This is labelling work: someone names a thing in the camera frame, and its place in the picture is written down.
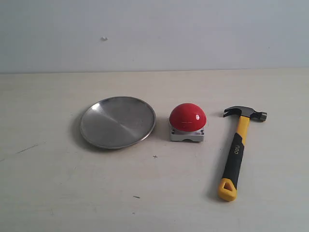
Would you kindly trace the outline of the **round stainless steel plate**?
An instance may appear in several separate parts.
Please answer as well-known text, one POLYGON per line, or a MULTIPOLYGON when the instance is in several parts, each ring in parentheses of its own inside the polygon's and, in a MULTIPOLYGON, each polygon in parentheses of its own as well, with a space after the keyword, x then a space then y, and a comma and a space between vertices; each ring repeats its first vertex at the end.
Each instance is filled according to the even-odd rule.
POLYGON ((81 136, 102 149, 122 149, 147 138, 156 124, 156 114, 145 101, 115 96, 98 101, 81 116, 81 136))

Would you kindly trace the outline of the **yellow black claw hammer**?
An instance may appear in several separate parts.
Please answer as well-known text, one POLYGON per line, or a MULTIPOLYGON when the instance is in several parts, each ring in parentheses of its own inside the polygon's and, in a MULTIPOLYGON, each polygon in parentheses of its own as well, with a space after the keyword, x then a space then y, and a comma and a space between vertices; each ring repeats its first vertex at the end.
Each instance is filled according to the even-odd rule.
POLYGON ((218 187, 218 196, 227 202, 234 201, 237 198, 237 184, 249 123, 251 120, 264 122, 267 118, 266 112, 258 112, 245 106, 232 106, 224 110, 224 117, 232 115, 239 116, 239 122, 218 187))

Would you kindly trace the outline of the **red dome push button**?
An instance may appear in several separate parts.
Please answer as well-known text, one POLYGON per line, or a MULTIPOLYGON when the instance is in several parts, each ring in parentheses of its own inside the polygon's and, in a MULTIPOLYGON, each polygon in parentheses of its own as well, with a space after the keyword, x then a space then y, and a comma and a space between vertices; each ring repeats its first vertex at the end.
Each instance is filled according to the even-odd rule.
POLYGON ((170 140, 173 142, 203 142, 207 117, 196 104, 182 103, 169 116, 170 140))

